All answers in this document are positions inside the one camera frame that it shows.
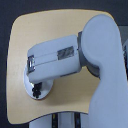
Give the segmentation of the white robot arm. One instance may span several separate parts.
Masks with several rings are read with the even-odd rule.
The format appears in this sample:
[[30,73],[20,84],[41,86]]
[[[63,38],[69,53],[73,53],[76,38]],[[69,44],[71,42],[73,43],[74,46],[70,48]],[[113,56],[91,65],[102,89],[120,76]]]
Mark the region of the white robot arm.
[[33,84],[77,73],[84,66],[100,78],[89,106],[91,128],[128,128],[128,84],[120,33],[112,18],[97,15],[80,36],[28,50],[27,74]]

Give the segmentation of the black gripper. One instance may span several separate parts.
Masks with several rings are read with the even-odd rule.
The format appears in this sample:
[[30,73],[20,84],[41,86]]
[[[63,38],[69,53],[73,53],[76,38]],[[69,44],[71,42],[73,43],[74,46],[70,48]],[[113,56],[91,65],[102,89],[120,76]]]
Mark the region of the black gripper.
[[35,84],[34,87],[32,88],[33,96],[39,97],[41,95],[41,89],[42,89],[41,83]]

